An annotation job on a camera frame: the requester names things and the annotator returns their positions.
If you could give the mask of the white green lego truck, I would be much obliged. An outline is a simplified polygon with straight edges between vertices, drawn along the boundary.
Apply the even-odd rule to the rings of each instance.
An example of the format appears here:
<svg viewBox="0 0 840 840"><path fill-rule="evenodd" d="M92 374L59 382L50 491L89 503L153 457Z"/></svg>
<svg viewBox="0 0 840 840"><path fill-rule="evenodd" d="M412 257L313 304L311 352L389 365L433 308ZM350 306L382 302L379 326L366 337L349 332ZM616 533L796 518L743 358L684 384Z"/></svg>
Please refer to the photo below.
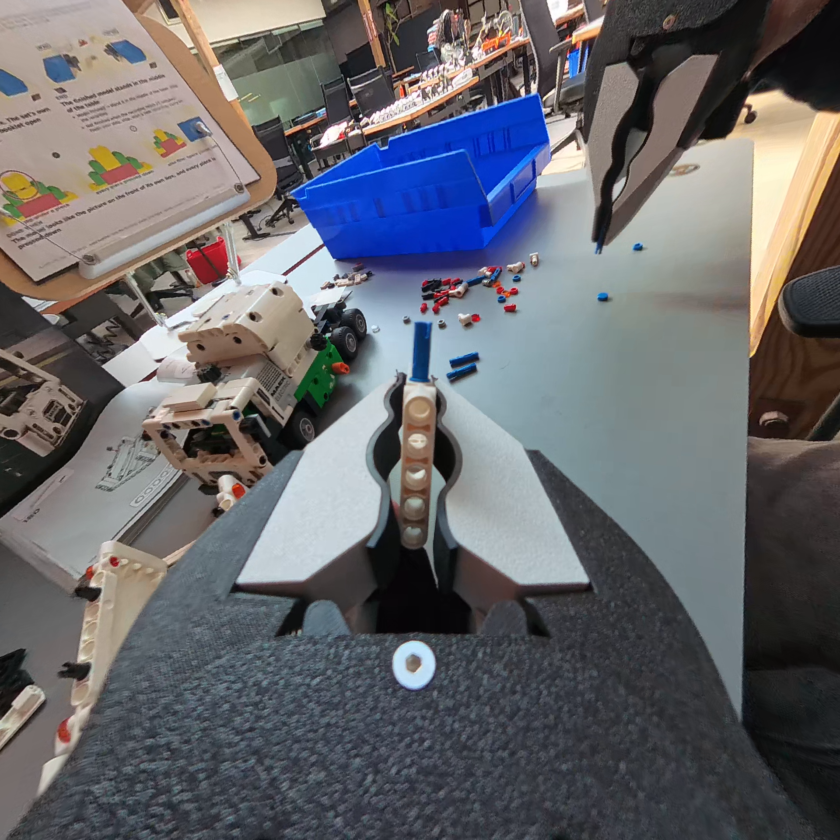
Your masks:
<svg viewBox="0 0 840 840"><path fill-rule="evenodd" d="M143 421L169 464L220 515L318 433L319 415L369 333L349 292L306 304L287 283L217 297L178 334L192 377Z"/></svg>

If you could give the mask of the cluttered workbench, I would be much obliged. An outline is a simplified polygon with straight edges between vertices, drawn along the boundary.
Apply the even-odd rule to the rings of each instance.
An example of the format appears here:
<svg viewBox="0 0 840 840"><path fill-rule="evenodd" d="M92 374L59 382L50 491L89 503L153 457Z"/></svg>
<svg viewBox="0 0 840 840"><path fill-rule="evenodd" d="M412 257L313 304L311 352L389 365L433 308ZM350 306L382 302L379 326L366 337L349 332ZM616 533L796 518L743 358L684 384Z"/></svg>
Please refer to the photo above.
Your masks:
<svg viewBox="0 0 840 840"><path fill-rule="evenodd" d="M482 55L455 76L445 72L441 76L442 82L419 82L408 88L408 96L397 99L395 104L386 108L389 119L375 122L368 118L368 123L363 126L364 136L373 137L386 129L421 122L428 114L447 107L450 102L456 102L467 91L476 89L494 74L505 69L513 57L526 60L529 57L529 47L529 37L521 35L511 38L505 44L497 44L497 49Z"/></svg>

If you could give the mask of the white lego panel assembly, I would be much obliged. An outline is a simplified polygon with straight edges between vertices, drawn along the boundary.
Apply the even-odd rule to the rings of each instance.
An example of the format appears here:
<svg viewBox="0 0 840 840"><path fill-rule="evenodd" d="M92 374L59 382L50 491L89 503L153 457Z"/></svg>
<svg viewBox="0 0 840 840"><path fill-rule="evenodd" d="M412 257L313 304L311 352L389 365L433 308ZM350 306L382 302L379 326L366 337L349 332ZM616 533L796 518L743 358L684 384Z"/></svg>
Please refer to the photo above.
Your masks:
<svg viewBox="0 0 840 840"><path fill-rule="evenodd" d="M85 606L77 654L59 670L60 678L71 681L72 713L56 730L54 756L43 765L37 796L47 791L77 746L113 660L169 568L152 554L108 541L80 578L74 594Z"/></svg>

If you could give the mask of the person's right forearm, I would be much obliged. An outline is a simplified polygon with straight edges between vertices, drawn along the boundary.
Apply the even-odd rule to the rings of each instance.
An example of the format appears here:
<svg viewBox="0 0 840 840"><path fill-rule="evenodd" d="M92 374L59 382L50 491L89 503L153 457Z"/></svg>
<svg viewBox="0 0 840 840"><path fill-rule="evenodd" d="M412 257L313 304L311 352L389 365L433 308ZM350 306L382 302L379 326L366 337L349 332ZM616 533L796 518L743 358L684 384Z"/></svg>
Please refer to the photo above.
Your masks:
<svg viewBox="0 0 840 840"><path fill-rule="evenodd" d="M700 138L727 137L757 88L782 91L818 112L838 112L838 1L770 2L747 72L709 117Z"/></svg>

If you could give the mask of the black lego box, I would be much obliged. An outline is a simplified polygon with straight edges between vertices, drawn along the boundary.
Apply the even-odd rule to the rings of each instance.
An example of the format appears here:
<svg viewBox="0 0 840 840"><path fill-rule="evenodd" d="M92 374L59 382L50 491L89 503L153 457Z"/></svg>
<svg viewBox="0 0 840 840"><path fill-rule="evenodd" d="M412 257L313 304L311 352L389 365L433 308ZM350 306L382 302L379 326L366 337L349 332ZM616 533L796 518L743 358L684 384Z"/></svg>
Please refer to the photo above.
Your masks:
<svg viewBox="0 0 840 840"><path fill-rule="evenodd" d="M1 347L4 515L70 461L123 386L5 285Z"/></svg>

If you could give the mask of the white lego beam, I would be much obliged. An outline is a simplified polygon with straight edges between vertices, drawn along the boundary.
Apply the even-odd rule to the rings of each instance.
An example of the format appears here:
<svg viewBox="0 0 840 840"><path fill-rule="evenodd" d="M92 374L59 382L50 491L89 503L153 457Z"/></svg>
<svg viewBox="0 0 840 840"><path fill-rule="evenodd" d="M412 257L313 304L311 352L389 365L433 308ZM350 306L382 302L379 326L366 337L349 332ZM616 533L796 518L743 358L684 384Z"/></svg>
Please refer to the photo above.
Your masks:
<svg viewBox="0 0 840 840"><path fill-rule="evenodd" d="M433 381L407 381L404 385L399 522L402 546L407 550L420 550L427 540L437 397Z"/></svg>

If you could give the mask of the red toolbox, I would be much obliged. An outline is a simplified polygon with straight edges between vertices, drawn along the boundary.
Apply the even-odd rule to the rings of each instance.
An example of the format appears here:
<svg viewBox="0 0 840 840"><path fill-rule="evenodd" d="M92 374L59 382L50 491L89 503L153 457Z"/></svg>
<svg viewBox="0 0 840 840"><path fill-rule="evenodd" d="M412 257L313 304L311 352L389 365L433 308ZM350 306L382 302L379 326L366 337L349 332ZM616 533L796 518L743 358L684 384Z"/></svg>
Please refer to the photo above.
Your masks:
<svg viewBox="0 0 840 840"><path fill-rule="evenodd" d="M211 286L228 278L228 252L222 236L204 245L188 248L185 260L202 286Z"/></svg>

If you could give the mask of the cluster of dark lego pieces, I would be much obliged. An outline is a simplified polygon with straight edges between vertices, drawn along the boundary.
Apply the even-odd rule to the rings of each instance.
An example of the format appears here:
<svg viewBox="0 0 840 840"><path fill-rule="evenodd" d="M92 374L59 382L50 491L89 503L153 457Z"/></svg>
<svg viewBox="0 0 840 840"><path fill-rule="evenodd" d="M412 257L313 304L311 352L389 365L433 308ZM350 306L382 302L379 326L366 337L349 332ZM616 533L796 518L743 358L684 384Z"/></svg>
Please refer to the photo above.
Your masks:
<svg viewBox="0 0 840 840"><path fill-rule="evenodd" d="M322 291L358 286L373 277L373 270L363 262L353 263L344 273L335 273L320 286Z"/></svg>

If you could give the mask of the blue plastic bin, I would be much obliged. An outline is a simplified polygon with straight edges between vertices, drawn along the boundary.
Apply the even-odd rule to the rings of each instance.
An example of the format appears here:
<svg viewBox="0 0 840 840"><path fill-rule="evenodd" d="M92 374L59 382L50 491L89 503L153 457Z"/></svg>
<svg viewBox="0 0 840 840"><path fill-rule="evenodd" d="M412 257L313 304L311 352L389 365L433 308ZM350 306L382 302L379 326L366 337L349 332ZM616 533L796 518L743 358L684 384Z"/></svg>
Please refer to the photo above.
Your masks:
<svg viewBox="0 0 840 840"><path fill-rule="evenodd" d="M334 259L480 250L550 156L533 93L369 145L292 196Z"/></svg>

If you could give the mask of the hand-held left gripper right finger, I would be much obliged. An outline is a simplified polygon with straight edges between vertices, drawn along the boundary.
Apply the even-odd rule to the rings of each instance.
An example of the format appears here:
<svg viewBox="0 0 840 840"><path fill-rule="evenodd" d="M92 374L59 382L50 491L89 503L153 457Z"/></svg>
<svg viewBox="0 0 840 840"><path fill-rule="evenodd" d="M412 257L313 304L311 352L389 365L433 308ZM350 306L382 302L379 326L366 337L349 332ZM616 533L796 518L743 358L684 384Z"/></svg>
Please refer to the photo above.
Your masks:
<svg viewBox="0 0 840 840"><path fill-rule="evenodd" d="M499 603L592 583L523 445L453 389L438 392L434 572L477 631Z"/></svg>

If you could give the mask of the pile of small lego pieces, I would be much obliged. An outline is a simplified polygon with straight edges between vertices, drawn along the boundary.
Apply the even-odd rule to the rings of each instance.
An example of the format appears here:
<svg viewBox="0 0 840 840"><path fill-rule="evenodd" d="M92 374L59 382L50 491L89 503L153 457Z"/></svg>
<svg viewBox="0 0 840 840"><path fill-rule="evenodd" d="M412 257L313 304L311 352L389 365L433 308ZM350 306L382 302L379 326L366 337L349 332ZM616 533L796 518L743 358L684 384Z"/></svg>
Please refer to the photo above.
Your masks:
<svg viewBox="0 0 840 840"><path fill-rule="evenodd" d="M439 328L457 320L465 329L477 325L493 307L504 316L518 312L522 284L542 263L539 251L508 264L487 263L469 271L429 276L418 282L418 314L431 318Z"/></svg>

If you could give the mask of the wooden post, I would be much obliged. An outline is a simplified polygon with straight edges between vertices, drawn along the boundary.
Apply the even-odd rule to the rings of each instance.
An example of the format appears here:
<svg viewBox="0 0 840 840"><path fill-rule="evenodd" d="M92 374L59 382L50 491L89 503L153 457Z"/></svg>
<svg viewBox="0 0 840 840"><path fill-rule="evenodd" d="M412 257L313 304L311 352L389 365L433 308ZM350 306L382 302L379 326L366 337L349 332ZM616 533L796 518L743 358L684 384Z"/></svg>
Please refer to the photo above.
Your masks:
<svg viewBox="0 0 840 840"><path fill-rule="evenodd" d="M838 339L796 335L778 309L796 278L838 257L839 116L818 113L752 281L751 436L804 438L838 394Z"/></svg>

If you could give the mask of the small white lego piece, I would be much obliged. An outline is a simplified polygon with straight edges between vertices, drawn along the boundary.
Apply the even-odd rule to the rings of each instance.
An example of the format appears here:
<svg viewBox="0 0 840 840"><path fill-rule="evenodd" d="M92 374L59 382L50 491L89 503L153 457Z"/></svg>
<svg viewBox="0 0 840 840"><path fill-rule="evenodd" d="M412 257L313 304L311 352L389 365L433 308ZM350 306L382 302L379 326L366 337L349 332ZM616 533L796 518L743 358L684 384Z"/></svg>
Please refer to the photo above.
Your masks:
<svg viewBox="0 0 840 840"><path fill-rule="evenodd" d="M37 685L28 685L20 690L1 718L1 750L5 749L45 702L46 694Z"/></svg>

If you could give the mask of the black office chair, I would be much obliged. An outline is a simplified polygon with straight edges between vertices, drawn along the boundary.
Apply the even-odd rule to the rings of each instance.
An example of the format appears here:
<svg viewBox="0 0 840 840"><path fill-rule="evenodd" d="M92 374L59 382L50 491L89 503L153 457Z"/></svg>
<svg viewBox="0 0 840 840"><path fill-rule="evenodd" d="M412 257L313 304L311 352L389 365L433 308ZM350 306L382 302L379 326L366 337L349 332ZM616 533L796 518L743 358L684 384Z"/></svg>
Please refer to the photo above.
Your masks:
<svg viewBox="0 0 840 840"><path fill-rule="evenodd" d="M298 206L292 192L305 182L301 167L292 153L286 132L279 118L253 126L257 140L268 152L276 170L275 198L278 206L272 215L264 219L265 226L273 228L281 217L294 224L292 211Z"/></svg>
<svg viewBox="0 0 840 840"><path fill-rule="evenodd" d="M547 115L560 114L569 118L581 109L582 81L564 81L564 69L571 49L571 39L561 39L554 18L545 1L521 1L532 56L538 93Z"/></svg>
<svg viewBox="0 0 840 840"><path fill-rule="evenodd" d="M349 79L352 98L363 118L371 119L396 100L393 88L393 74L387 68L375 67L359 76Z"/></svg>

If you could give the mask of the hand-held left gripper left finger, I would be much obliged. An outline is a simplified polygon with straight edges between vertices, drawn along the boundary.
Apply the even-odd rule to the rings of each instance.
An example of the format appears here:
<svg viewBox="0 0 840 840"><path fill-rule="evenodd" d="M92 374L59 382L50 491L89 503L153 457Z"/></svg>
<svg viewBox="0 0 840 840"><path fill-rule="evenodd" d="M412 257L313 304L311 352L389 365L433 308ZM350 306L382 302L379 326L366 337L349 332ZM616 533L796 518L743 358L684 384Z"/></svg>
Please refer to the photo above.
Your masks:
<svg viewBox="0 0 840 840"><path fill-rule="evenodd" d="M350 631L377 631L401 559L392 472L401 457L396 374L307 446L235 581L235 598L334 604Z"/></svg>

